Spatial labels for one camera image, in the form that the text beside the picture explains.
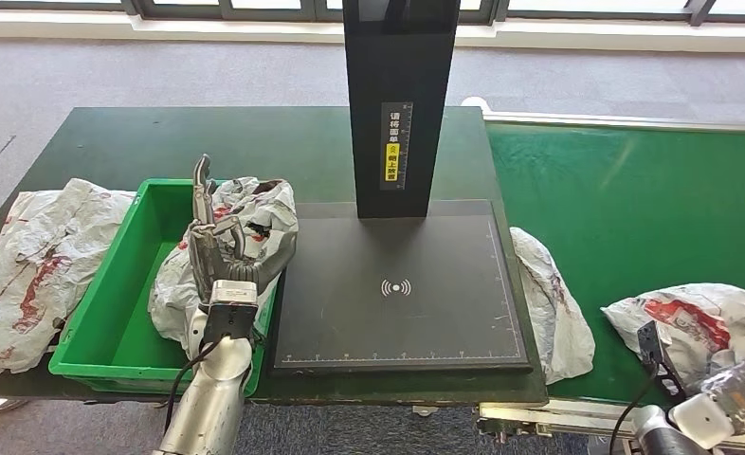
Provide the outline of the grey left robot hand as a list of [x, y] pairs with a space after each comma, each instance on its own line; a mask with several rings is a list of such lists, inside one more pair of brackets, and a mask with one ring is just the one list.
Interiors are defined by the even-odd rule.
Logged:
[[262, 293], [283, 272], [296, 251], [298, 220], [281, 200], [291, 196], [283, 180], [259, 183], [227, 213], [212, 204], [218, 191], [209, 178], [210, 157], [193, 168], [192, 214], [188, 246], [193, 276], [204, 303], [211, 302], [219, 280], [251, 282]]

